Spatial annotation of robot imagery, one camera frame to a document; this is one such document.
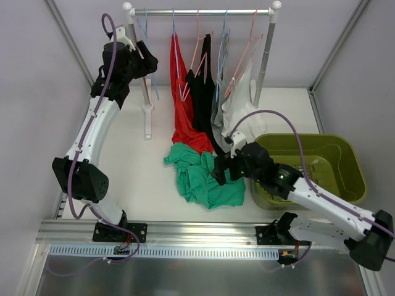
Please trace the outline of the light blue hanger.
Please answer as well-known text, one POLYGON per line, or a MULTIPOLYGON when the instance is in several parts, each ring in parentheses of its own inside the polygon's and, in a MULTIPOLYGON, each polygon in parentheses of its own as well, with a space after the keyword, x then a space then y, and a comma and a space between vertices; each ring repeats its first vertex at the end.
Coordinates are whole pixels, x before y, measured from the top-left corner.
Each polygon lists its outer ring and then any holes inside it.
POLYGON ((142 39, 145 44, 145 48, 143 50, 144 56, 147 56, 146 58, 148 60, 149 69, 151 71, 152 83, 153 83, 153 86, 154 86, 154 89, 156 92, 157 100, 159 100, 159 93, 158 93, 158 89, 157 89, 157 80, 156 80, 156 76, 154 74, 157 70, 157 64, 159 61, 151 53, 151 45, 150 45, 149 38, 148 38, 148 13, 147 13, 146 9, 144 9, 144 13, 145 13, 145 27, 143 26, 143 24, 139 18, 137 18, 137 21, 138 21, 142 39))

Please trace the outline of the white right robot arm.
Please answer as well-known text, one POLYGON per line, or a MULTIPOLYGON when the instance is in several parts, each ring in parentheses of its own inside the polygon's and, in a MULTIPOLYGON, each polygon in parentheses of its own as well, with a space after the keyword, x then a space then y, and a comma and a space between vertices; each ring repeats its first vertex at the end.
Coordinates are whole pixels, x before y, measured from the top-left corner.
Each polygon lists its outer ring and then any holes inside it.
POLYGON ((326 218, 311 221, 286 212, 276 224, 276 239, 285 245, 292 241, 315 242, 348 254, 358 265, 380 271, 388 260, 394 240, 392 216, 355 206, 313 183, 306 174, 275 162, 265 148, 256 142, 238 146, 215 157, 211 172, 219 185, 226 183, 225 171, 236 181, 255 181, 269 194, 299 204, 326 218))

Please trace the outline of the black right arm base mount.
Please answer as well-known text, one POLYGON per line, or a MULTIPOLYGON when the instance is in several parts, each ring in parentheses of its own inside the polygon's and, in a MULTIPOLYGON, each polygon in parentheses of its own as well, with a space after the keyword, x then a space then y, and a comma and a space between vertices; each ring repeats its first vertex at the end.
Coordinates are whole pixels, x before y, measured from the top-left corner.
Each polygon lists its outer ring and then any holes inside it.
POLYGON ((255 228, 257 245, 283 245, 274 224, 259 225, 255 228))

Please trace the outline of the green tank top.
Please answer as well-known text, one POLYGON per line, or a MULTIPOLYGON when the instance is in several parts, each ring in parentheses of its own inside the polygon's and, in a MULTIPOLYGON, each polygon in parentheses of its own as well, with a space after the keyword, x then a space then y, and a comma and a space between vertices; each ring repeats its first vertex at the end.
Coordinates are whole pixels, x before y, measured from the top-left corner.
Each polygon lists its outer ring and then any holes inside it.
POLYGON ((211 175, 214 158, 209 152, 199 154, 190 146, 177 142, 164 157, 164 164, 173 165, 177 170, 177 188, 187 202, 203 205, 208 210, 242 206, 246 191, 244 180, 232 181, 230 172, 225 170, 226 183, 219 185, 211 175))

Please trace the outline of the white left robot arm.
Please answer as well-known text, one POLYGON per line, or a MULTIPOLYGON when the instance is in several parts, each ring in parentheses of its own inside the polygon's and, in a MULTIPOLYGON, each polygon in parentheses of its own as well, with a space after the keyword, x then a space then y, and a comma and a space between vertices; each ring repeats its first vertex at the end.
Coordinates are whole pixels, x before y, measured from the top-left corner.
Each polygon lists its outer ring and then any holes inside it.
POLYGON ((143 41, 109 42, 102 52, 103 64, 91 87, 89 108, 74 144, 65 157, 56 157, 52 169, 69 201, 79 200, 103 224, 114 241, 127 237, 125 212, 109 195, 109 179, 99 169, 104 140, 127 98, 132 80, 157 70, 158 60, 143 41))

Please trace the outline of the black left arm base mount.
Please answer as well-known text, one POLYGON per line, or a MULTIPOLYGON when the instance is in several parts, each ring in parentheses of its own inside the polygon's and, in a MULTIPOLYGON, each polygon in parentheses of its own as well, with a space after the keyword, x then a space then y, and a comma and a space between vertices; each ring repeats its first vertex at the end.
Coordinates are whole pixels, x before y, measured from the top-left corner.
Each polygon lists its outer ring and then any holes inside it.
MULTIPOLYGON (((140 243, 146 242, 148 225, 146 223, 128 223, 127 229, 133 232, 140 243)), ((115 229, 112 226, 97 222, 95 224, 93 238, 94 242, 125 242, 129 238, 129 233, 115 229)))

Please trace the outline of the red tank top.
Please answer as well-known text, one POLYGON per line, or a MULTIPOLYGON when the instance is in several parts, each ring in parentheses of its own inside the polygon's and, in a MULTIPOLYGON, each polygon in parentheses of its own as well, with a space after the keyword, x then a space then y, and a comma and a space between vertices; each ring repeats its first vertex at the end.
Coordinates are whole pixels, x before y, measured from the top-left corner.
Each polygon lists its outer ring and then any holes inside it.
POLYGON ((199 132, 192 126, 194 110, 191 95, 188 94, 182 101, 181 97, 185 88, 185 78, 187 75, 185 63, 181 53, 179 40, 177 37, 178 59, 180 64, 181 78, 177 79, 176 60, 173 46, 173 36, 170 42, 170 86, 174 105, 174 127, 175 131, 172 136, 173 144, 183 143, 190 146, 198 154, 203 152, 213 152, 214 149, 206 133, 199 132))

